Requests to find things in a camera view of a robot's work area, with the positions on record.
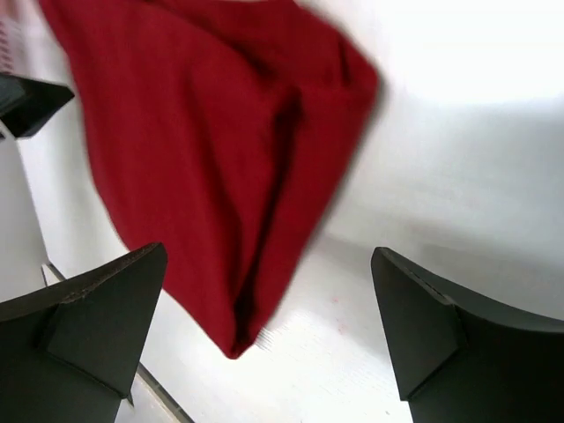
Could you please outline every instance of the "white wall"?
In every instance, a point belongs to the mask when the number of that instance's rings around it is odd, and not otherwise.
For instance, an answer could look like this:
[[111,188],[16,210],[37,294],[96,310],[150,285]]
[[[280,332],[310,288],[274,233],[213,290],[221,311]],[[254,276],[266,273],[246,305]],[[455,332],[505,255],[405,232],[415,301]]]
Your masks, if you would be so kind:
[[0,301],[44,287],[47,253],[18,148],[0,142]]
[[564,6],[315,3],[383,75],[326,232],[564,318]]

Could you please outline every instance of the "white surface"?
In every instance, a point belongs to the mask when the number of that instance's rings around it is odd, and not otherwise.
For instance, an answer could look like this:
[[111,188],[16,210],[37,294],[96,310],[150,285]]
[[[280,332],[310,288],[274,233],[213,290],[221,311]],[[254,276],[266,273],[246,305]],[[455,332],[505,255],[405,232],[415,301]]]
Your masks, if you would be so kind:
[[135,406],[123,400],[115,423],[178,423],[178,420],[138,375],[133,381],[131,395]]
[[[161,295],[142,361],[197,423],[410,421],[368,272],[377,245],[564,318],[563,6],[310,3],[377,63],[381,102],[257,346],[224,359]],[[28,24],[35,76],[69,81],[41,21]],[[68,276],[124,251],[93,189],[81,130],[74,101],[22,149],[49,256]]]
[[46,261],[18,147],[0,141],[0,302],[43,288]]

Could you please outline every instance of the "black panel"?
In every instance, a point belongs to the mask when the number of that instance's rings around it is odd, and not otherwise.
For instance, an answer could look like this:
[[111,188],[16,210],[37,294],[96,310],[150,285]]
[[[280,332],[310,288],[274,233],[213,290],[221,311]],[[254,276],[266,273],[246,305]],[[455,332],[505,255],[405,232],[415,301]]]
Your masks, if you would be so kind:
[[[419,388],[407,398],[414,423],[564,421],[564,322],[474,293],[389,249],[375,251],[372,269],[400,391],[406,373],[420,377]],[[426,295],[422,286],[427,286]],[[456,310],[456,326],[466,342],[447,361],[438,349],[435,361],[441,364],[425,377],[432,349],[412,354],[409,363],[404,351],[422,351],[421,339],[436,342],[435,309],[444,307],[445,299]],[[429,301],[437,303],[435,308]],[[417,323],[422,331],[416,334],[407,315],[434,323]]]
[[0,73],[0,120],[14,137],[31,137],[74,97],[64,86]]
[[166,264],[162,245],[152,244],[0,304],[0,421],[113,422]]

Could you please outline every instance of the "red cloth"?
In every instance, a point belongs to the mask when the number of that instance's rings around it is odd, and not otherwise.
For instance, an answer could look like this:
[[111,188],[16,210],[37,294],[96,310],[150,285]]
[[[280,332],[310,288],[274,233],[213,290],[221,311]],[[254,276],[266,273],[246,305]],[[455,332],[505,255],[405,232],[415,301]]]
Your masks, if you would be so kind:
[[265,325],[345,171],[373,67],[291,0],[41,0],[130,249],[231,358]]

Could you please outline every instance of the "fabric fold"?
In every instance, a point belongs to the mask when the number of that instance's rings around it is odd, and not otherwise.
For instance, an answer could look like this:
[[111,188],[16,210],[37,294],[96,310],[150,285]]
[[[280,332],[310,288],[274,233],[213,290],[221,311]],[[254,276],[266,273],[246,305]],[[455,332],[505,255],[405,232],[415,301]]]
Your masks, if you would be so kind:
[[374,68],[291,0],[40,0],[130,249],[237,358],[266,324],[358,144]]

